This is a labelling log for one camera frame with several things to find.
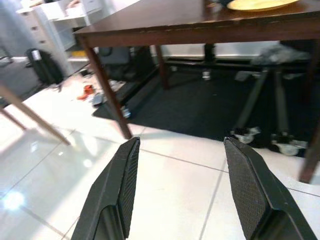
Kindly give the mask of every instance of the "orange object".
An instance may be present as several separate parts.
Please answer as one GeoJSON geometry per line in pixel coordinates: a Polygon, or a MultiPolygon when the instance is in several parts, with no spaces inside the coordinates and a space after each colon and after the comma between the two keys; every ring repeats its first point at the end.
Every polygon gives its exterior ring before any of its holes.
{"type": "Polygon", "coordinates": [[[92,85],[85,85],[83,88],[83,95],[78,96],[76,99],[85,100],[90,94],[95,93],[94,87],[92,85]]]}

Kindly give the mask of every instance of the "grout line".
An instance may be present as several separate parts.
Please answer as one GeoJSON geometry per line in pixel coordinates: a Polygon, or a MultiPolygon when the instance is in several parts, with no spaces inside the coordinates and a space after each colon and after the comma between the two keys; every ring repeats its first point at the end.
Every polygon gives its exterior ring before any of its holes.
{"type": "Polygon", "coordinates": [[[144,132],[146,131],[146,129],[147,129],[147,127],[146,126],[143,126],[144,127],[144,129],[142,130],[142,132],[139,134],[139,137],[141,137],[142,136],[142,134],[144,134],[144,132]]]}
{"type": "Polygon", "coordinates": [[[159,155],[159,156],[166,157],[166,158],[169,158],[169,159],[174,159],[174,160],[181,161],[181,162],[184,162],[184,163],[201,166],[201,167],[204,167],[204,168],[207,168],[207,169],[212,169],[212,170],[217,170],[217,171],[220,171],[220,172],[228,173],[227,171],[224,170],[225,164],[223,164],[223,168],[222,169],[218,169],[218,168],[215,168],[215,167],[202,165],[202,164],[195,163],[195,162],[192,162],[192,161],[183,160],[183,159],[176,158],[176,157],[173,157],[173,156],[167,156],[167,155],[164,155],[164,154],[161,154],[161,153],[157,153],[157,152],[153,152],[153,151],[149,151],[149,150],[145,150],[145,149],[141,149],[141,151],[142,152],[146,152],[146,153],[150,153],[150,154],[159,155]]]}
{"type": "Polygon", "coordinates": [[[17,186],[27,175],[29,175],[40,163],[43,162],[58,146],[63,144],[62,141],[60,141],[47,155],[45,155],[41,161],[39,161],[33,168],[30,169],[19,181],[17,181],[7,192],[4,193],[4,195],[1,196],[1,199],[4,198],[15,186],[17,186]]]}
{"type": "Polygon", "coordinates": [[[67,234],[68,234],[68,232],[70,231],[70,229],[71,229],[75,224],[77,224],[77,222],[79,221],[79,218],[80,218],[80,216],[78,216],[78,217],[76,218],[76,220],[71,224],[71,226],[69,227],[68,231],[66,231],[66,233],[63,235],[63,237],[61,238],[61,240],[64,240],[64,239],[70,240],[70,239],[67,237],[67,234]]]}
{"type": "Polygon", "coordinates": [[[210,213],[211,213],[211,209],[214,205],[214,201],[215,201],[215,198],[216,198],[216,195],[217,195],[217,192],[218,192],[218,189],[219,189],[219,186],[220,186],[220,183],[221,183],[221,179],[222,179],[222,176],[223,176],[224,172],[221,171],[220,174],[219,174],[219,177],[218,177],[218,180],[217,180],[217,183],[215,185],[215,189],[213,191],[213,195],[212,195],[212,198],[211,198],[211,202],[209,204],[209,208],[208,208],[208,211],[206,213],[206,216],[205,216],[205,219],[204,219],[204,223],[203,223],[203,226],[202,226],[202,229],[201,229],[201,233],[200,233],[200,236],[199,236],[199,240],[202,240],[203,236],[204,236],[204,233],[205,233],[205,230],[206,230],[206,227],[207,227],[207,223],[208,223],[208,219],[209,219],[209,216],[210,216],[210,213]]]}
{"type": "Polygon", "coordinates": [[[32,212],[30,209],[26,208],[25,206],[21,206],[20,209],[22,211],[24,211],[26,214],[29,214],[31,217],[33,217],[34,219],[38,220],[40,223],[42,223],[43,225],[45,225],[46,227],[50,228],[52,231],[54,231],[55,233],[59,234],[60,236],[64,236],[64,234],[59,231],[58,229],[56,229],[55,227],[51,226],[48,222],[46,222],[45,220],[43,220],[41,217],[39,217],[38,215],[36,215],[34,212],[32,212]]]}
{"type": "Polygon", "coordinates": [[[308,194],[308,195],[311,195],[311,196],[315,196],[315,197],[318,197],[320,198],[319,195],[316,195],[316,194],[313,194],[313,193],[309,193],[309,192],[305,192],[305,191],[300,191],[300,190],[296,190],[296,189],[293,189],[293,188],[290,188],[290,187],[286,187],[287,189],[290,189],[292,191],[296,191],[296,192],[299,192],[299,193],[302,193],[302,194],[308,194]]]}

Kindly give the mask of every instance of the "chair leg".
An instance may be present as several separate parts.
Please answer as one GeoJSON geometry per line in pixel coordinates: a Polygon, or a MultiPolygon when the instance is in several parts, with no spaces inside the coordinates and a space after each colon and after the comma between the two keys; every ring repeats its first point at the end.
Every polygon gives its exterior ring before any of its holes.
{"type": "Polygon", "coordinates": [[[260,133],[259,127],[248,128],[246,124],[249,120],[249,117],[257,103],[257,100],[260,96],[261,90],[265,84],[265,81],[269,75],[270,69],[265,68],[262,70],[262,73],[259,79],[254,84],[253,89],[250,92],[250,95],[244,105],[244,108],[238,118],[236,124],[234,125],[232,131],[230,132],[234,135],[240,142],[244,144],[251,143],[256,134],[260,133]]]}
{"type": "Polygon", "coordinates": [[[317,66],[320,62],[320,39],[314,40],[314,48],[311,56],[310,64],[306,72],[306,79],[303,86],[302,100],[304,103],[309,103],[311,98],[312,86],[314,83],[317,66]]]}
{"type": "Polygon", "coordinates": [[[296,140],[290,135],[286,93],[282,84],[282,71],[276,69],[274,72],[276,115],[277,115],[277,133],[271,135],[271,143],[278,146],[280,152],[287,156],[295,156],[299,149],[305,149],[308,145],[306,141],[296,140]]]}
{"type": "Polygon", "coordinates": [[[26,130],[27,128],[21,123],[19,122],[17,119],[15,119],[14,116],[12,116],[11,114],[9,114],[7,111],[5,111],[3,108],[0,108],[0,112],[7,117],[11,122],[13,122],[14,124],[16,124],[19,128],[21,128],[22,130],[26,130]]]}
{"type": "Polygon", "coordinates": [[[16,97],[13,93],[10,92],[9,89],[7,89],[4,86],[0,86],[0,96],[4,97],[9,103],[16,106],[20,111],[22,111],[24,114],[29,116],[32,120],[37,122],[41,127],[46,129],[48,132],[50,132],[52,135],[56,136],[58,139],[60,139],[62,142],[64,142],[66,145],[70,145],[70,142],[61,135],[58,131],[56,131],[52,126],[50,126],[49,123],[44,121],[41,117],[39,117],[34,111],[32,111],[29,107],[24,105],[21,100],[16,97]]]}

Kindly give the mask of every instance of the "table top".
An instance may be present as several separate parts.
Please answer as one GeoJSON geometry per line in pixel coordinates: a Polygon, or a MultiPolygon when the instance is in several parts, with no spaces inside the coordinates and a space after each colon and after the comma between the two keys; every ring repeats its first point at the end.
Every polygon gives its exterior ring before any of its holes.
{"type": "Polygon", "coordinates": [[[320,0],[300,0],[262,12],[230,10],[219,4],[207,7],[205,0],[140,0],[96,23],[77,31],[78,36],[109,35],[115,32],[176,30],[274,21],[319,18],[320,0]]]}

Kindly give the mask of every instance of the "drawer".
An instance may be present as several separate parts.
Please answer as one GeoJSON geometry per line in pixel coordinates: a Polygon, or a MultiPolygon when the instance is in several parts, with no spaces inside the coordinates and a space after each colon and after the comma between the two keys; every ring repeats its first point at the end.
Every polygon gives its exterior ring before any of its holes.
{"type": "Polygon", "coordinates": [[[33,11],[22,12],[20,13],[20,15],[22,16],[23,21],[29,28],[39,26],[38,19],[33,11]]]}
{"type": "Polygon", "coordinates": [[[42,40],[46,41],[47,40],[47,36],[42,28],[39,28],[38,26],[32,26],[30,28],[30,30],[33,35],[33,38],[36,41],[42,41],[42,40]]]}
{"type": "Polygon", "coordinates": [[[46,40],[40,40],[40,41],[38,41],[38,46],[39,46],[39,49],[41,49],[41,50],[47,51],[47,52],[49,52],[49,53],[52,52],[51,45],[50,45],[49,42],[46,41],[46,40]]]}
{"type": "Polygon", "coordinates": [[[81,2],[86,13],[101,8],[99,0],[82,0],[81,2]]]}

